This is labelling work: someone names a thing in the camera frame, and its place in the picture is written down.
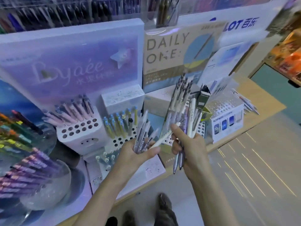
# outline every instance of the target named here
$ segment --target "hand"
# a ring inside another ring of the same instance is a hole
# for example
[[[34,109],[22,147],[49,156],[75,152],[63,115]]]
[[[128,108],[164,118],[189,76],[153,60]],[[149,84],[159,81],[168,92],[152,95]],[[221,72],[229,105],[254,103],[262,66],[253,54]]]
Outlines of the hand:
[[[154,143],[155,141],[151,141],[148,148],[150,148]],[[109,175],[118,179],[118,181],[122,183],[123,187],[143,163],[160,152],[160,147],[154,147],[138,155],[133,151],[134,144],[135,139],[132,139],[122,145],[117,162],[114,164],[111,172],[109,173]]]
[[[179,145],[181,141],[185,149],[186,160],[184,162],[184,171],[188,179],[193,179],[196,175],[204,175],[211,170],[206,150],[205,140],[199,134],[195,134],[194,138],[188,137],[182,130],[175,124],[170,126],[173,134],[172,140],[172,153],[178,154],[183,148]]]

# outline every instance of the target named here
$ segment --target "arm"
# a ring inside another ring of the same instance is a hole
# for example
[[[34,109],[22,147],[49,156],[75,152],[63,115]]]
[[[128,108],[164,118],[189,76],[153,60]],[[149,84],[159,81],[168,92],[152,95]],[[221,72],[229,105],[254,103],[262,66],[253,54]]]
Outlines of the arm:
[[[135,139],[123,144],[117,162],[80,213],[73,226],[104,226],[119,192],[125,187],[138,168],[160,151],[159,147],[155,147],[137,155],[133,152],[134,143]]]
[[[192,139],[178,126],[172,124],[172,152],[182,150],[178,138],[185,148],[184,171],[190,180],[205,226],[239,226],[220,184],[212,172],[205,140],[199,134]]]

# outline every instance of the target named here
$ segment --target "purple display sign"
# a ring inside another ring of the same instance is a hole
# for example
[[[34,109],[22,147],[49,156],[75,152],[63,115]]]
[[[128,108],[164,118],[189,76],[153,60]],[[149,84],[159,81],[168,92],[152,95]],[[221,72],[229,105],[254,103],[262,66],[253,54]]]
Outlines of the purple display sign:
[[[17,55],[2,59],[2,68],[42,104],[137,79],[137,36],[110,37]]]

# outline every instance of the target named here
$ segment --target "right hand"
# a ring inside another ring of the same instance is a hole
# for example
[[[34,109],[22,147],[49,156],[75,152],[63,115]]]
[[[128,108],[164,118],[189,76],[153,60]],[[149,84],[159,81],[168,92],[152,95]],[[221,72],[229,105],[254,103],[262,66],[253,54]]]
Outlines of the right hand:
[[[206,150],[205,139],[199,134],[195,134],[194,138],[190,138],[175,124],[171,124],[170,128],[173,132],[172,140],[174,140],[172,153],[176,155],[179,151],[183,150],[179,145],[179,141],[181,141],[184,146],[186,154],[184,171],[188,179],[192,180],[199,174],[205,175],[208,173],[211,170],[211,166]]]

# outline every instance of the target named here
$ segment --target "forearm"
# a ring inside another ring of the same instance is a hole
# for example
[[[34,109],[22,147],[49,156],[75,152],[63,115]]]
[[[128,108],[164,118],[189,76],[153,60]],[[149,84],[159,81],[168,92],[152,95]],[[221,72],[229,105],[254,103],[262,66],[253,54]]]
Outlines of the forearm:
[[[104,226],[125,182],[111,171],[103,180],[73,226]]]
[[[211,169],[191,179],[205,226],[238,226],[235,214]]]

